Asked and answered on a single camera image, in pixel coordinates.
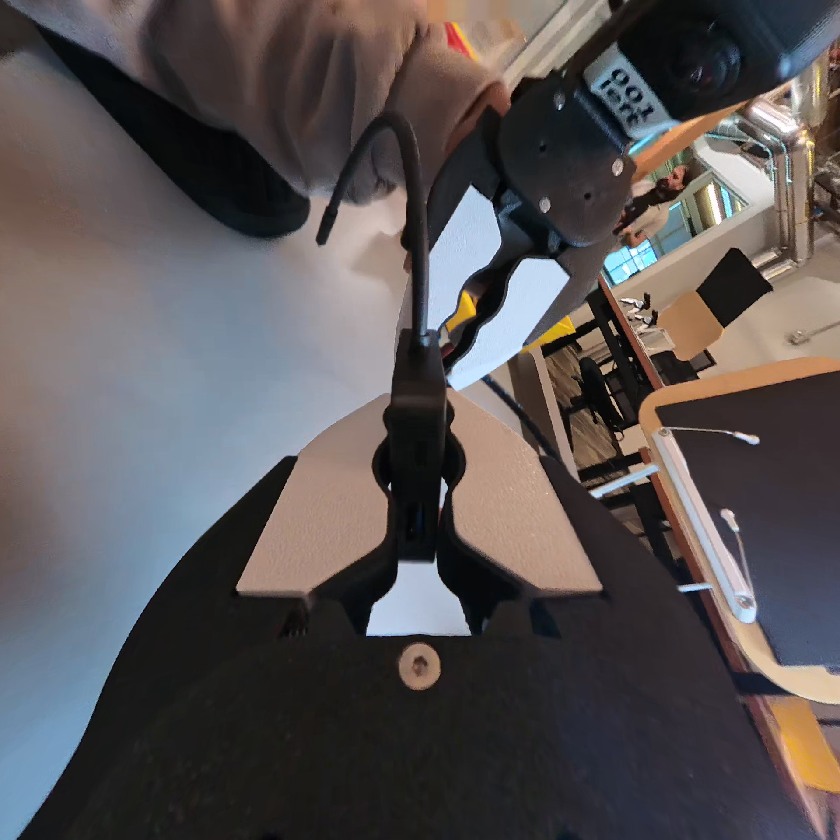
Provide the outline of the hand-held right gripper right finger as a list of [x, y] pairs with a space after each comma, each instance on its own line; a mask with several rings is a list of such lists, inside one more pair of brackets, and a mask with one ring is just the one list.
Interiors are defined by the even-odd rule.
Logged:
[[541, 458], [508, 425], [449, 392], [437, 572], [472, 635], [499, 604], [599, 596], [603, 584]]

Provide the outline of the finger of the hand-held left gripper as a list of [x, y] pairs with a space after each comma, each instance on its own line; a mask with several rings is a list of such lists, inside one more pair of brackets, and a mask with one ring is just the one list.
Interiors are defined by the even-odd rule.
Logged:
[[465, 355], [454, 362], [449, 386], [461, 391], [519, 354], [569, 279], [554, 259], [521, 259], [504, 284], [499, 309], [478, 327]]
[[519, 257], [517, 237], [508, 237], [493, 202], [469, 185], [429, 253], [428, 324], [444, 327], [468, 286], [479, 289], [491, 316], [501, 310]]

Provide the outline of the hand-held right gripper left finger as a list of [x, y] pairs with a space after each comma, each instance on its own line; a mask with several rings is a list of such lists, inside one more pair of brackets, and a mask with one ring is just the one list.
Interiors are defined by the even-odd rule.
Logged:
[[365, 635], [373, 605], [396, 581], [391, 496], [378, 456], [385, 451], [384, 394], [325, 429], [299, 454], [236, 592], [314, 607], [341, 604]]

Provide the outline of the small black adapter box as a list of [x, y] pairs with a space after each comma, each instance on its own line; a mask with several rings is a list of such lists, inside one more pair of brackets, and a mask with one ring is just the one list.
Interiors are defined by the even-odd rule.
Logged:
[[438, 342], [400, 332], [384, 412], [399, 561], [431, 563], [448, 430], [447, 382]]

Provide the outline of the person's left forearm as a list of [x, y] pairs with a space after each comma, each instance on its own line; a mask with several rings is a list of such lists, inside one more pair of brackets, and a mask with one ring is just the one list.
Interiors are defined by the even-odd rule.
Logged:
[[415, 132], [428, 191], [497, 79], [414, 1], [12, 1], [176, 105], [232, 130], [303, 195], [326, 196], [384, 111]]

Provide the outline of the person's left hand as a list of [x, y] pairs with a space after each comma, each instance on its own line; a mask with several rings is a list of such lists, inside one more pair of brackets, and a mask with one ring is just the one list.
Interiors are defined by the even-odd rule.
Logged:
[[508, 87], [501, 81], [490, 84], [472, 105], [469, 116], [465, 118], [465, 124], [474, 127], [486, 110], [492, 110], [500, 116], [504, 116], [511, 107], [511, 94]]

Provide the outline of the black office chair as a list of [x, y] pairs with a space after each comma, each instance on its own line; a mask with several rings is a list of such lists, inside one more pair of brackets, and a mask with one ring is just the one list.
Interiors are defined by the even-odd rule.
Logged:
[[567, 432], [571, 431], [571, 417], [582, 411], [591, 414], [595, 424], [602, 422], [602, 425], [616, 435], [623, 434], [628, 428], [637, 425], [634, 414], [626, 416], [617, 410], [613, 395], [607, 388], [606, 379], [596, 362], [589, 357], [580, 358], [579, 371], [580, 374], [574, 377], [574, 381], [581, 388], [581, 393], [572, 399], [570, 405], [559, 404], [563, 427]]

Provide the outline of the tan and black panel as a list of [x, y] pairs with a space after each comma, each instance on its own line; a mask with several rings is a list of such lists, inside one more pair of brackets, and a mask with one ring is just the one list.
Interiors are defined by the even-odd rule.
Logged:
[[740, 249], [730, 248], [697, 289], [684, 292], [659, 313], [658, 326], [672, 342], [675, 357], [689, 362], [772, 289]]

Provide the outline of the black mesh wrist rest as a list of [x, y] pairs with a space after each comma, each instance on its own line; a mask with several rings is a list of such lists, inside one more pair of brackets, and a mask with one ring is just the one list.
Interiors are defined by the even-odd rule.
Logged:
[[104, 58], [37, 29], [131, 140], [207, 215], [258, 239], [283, 238], [307, 222], [309, 199], [238, 134], [198, 121]]

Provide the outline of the silver ventilation duct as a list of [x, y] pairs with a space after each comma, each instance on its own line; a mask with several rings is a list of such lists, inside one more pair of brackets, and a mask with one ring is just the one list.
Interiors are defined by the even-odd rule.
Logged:
[[814, 253], [815, 142], [827, 116], [832, 48], [800, 75], [764, 93], [706, 133], [709, 141], [767, 154], [778, 226], [776, 246], [752, 258], [767, 281], [802, 268]]

